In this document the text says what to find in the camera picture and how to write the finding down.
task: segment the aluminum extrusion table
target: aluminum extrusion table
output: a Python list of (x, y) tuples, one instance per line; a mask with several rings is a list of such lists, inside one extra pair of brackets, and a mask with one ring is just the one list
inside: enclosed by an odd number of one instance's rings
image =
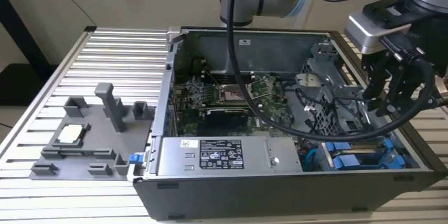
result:
[[(156, 223), (129, 182), (36, 181), (28, 175), (65, 115), (63, 105), (69, 95), (83, 95), (89, 104), (100, 104), (95, 86), (111, 82), (113, 95), (121, 97), (124, 104), (145, 101), (157, 105), (165, 36), (164, 30), (112, 28), (83, 33), (0, 145), (4, 223)], [(412, 124), (448, 166), (448, 110), (423, 111)], [(423, 192), (400, 195), (373, 214), (217, 219), (201, 223), (240, 222), (448, 223), (448, 179)]]

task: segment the power supply label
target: power supply label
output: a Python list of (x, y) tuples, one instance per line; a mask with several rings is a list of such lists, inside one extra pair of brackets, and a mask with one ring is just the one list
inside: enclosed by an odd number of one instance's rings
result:
[(201, 140), (201, 169), (244, 169), (241, 140)]

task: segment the blue latch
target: blue latch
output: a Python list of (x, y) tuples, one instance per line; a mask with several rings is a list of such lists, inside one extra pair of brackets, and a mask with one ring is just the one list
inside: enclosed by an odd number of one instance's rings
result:
[(137, 164), (141, 165), (143, 164), (143, 158), (144, 155), (143, 154), (131, 154), (129, 155), (129, 164)]

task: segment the barcode sticker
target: barcode sticker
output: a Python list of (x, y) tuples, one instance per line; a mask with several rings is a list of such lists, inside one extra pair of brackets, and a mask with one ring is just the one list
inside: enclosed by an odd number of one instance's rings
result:
[(180, 148), (197, 148), (197, 146), (199, 146), (197, 140), (183, 139), (180, 141)]
[(240, 39), (240, 46), (249, 46), (251, 40), (249, 39)]

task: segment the circuit board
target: circuit board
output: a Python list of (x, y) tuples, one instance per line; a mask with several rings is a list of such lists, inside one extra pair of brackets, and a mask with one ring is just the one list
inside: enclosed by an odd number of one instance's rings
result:
[[(289, 112), (277, 76), (255, 73), (252, 79), (253, 82), (247, 84), (247, 90), (259, 109), (271, 120), (291, 127), (295, 118)], [(253, 115), (236, 84), (205, 84), (195, 77), (179, 84), (176, 90), (179, 136), (289, 136)], [(232, 112), (229, 122), (221, 119), (219, 122), (225, 125), (211, 125), (212, 112), (220, 112), (220, 117)]]

